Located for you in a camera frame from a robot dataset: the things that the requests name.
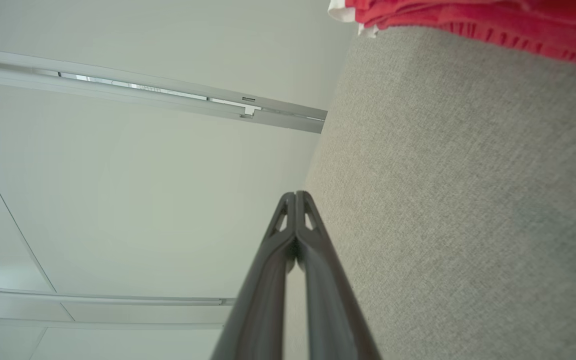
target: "metal bar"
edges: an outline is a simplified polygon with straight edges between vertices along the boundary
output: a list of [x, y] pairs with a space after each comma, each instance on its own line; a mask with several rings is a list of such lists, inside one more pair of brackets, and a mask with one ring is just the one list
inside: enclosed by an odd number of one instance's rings
[[311, 118], [290, 116], [279, 112], [266, 110], [254, 110], [254, 116], [250, 119], [240, 119], [250, 123], [276, 126], [278, 128], [301, 130], [302, 132], [321, 134], [324, 121]]
[[89, 98], [101, 98], [106, 100], [120, 101], [129, 104], [150, 105], [173, 110], [194, 112], [230, 119], [239, 119], [245, 113], [244, 107], [208, 102], [198, 98], [142, 91], [140, 89], [126, 88], [103, 84], [100, 82], [82, 81], [66, 77], [41, 75], [22, 71], [7, 70], [0, 68], [0, 85], [35, 89], [42, 91], [61, 92], [87, 96]]
[[220, 100], [233, 101], [235, 103], [254, 105], [264, 109], [273, 109], [290, 114], [299, 114], [300, 116], [312, 117], [315, 119], [324, 120], [326, 119], [326, 115], [328, 113], [325, 110], [315, 109], [314, 107], [291, 104], [289, 102], [272, 100], [270, 98], [254, 96], [246, 93], [217, 89], [210, 86], [194, 84], [192, 82], [166, 79], [164, 77], [144, 75], [142, 73], [116, 70], [114, 68], [107, 68], [102, 66], [73, 63], [70, 61], [44, 59], [41, 57], [0, 51], [0, 63], [21, 66], [25, 68], [35, 68], [62, 73], [73, 73], [95, 78], [118, 80], [130, 84], [145, 85], [149, 87], [205, 96], [207, 98], [217, 98]]
[[0, 317], [0, 326], [23, 328], [58, 328], [87, 330], [221, 330], [222, 323], [105, 323], [79, 321], [47, 321]]
[[295, 194], [282, 196], [265, 237], [215, 346], [212, 360], [281, 359], [284, 341], [286, 264], [294, 239], [291, 217], [281, 231], [281, 220], [294, 212]]
[[101, 305], [146, 305], [146, 306], [222, 306], [233, 305], [235, 298], [208, 297], [153, 297], [153, 296], [117, 296], [64, 294], [42, 291], [24, 291], [0, 289], [0, 298], [50, 303], [86, 303]]
[[[306, 226], [306, 216], [312, 229]], [[311, 360], [381, 359], [322, 217], [306, 191], [297, 191], [295, 232], [306, 273]]]

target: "gray fabric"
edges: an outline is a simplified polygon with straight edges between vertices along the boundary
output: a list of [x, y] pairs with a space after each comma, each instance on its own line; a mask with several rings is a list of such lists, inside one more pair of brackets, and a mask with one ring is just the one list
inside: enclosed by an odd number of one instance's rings
[[415, 27], [356, 39], [306, 189], [384, 359], [576, 360], [576, 65]]

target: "red fabric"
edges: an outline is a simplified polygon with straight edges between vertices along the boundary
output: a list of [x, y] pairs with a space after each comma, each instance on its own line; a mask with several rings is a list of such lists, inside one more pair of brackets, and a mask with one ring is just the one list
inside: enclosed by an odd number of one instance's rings
[[345, 6], [366, 28], [421, 25], [576, 62], [576, 0], [345, 0]]

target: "ceiling panel seam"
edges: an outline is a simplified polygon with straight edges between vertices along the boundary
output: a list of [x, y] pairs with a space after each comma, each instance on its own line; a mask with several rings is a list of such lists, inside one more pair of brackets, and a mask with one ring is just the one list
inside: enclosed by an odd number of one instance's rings
[[66, 306], [64, 306], [64, 303], [60, 302], [59, 305], [61, 305], [61, 309], [64, 310], [64, 312], [66, 312], [66, 314], [68, 314], [68, 316], [72, 319], [72, 321], [77, 321], [75, 320], [75, 317], [73, 317], [73, 315], [71, 315], [71, 312], [68, 311], [68, 309], [66, 309]]
[[29, 320], [0, 317], [0, 326], [21, 328], [85, 329], [85, 330], [222, 330], [223, 322], [215, 323], [122, 323]]
[[28, 241], [26, 240], [24, 233], [21, 231], [19, 224], [17, 223], [15, 217], [13, 216], [12, 212], [10, 211], [10, 208], [9, 208], [8, 204], [6, 203], [4, 196], [2, 196], [2, 192], [0, 192], [0, 199], [4, 203], [4, 206], [6, 207], [6, 210], [7, 210], [8, 214], [10, 215], [10, 219], [12, 219], [12, 221], [14, 223], [14, 226], [16, 226], [16, 230], [19, 232], [19, 235], [21, 235], [21, 239], [23, 239], [23, 246], [25, 247], [26, 251], [28, 252], [28, 255], [30, 255], [30, 259], [32, 259], [32, 262], [34, 262], [35, 266], [37, 266], [37, 270], [39, 270], [39, 273], [41, 273], [41, 276], [43, 276], [43, 279], [45, 280], [46, 284], [48, 284], [50, 289], [52, 289], [53, 292], [57, 292], [53, 283], [50, 281], [50, 278], [48, 278], [48, 275], [44, 271], [44, 268], [39, 263], [37, 256], [35, 256], [33, 249], [30, 248], [30, 244], [28, 244]]
[[37, 351], [37, 348], [39, 348], [39, 344], [41, 344], [42, 340], [44, 339], [44, 335], [46, 334], [46, 330], [48, 330], [48, 328], [44, 327], [43, 330], [41, 330], [41, 333], [39, 333], [39, 336], [37, 336], [37, 341], [34, 344], [34, 347], [32, 347], [32, 352], [30, 353], [30, 357], [28, 357], [28, 360], [33, 360], [33, 357], [35, 356], [35, 352]]
[[145, 306], [231, 306], [237, 298], [226, 297], [173, 297], [173, 296], [123, 296], [111, 294], [71, 294], [32, 290], [0, 289], [0, 299], [47, 301], [60, 303], [88, 303], [102, 305]]

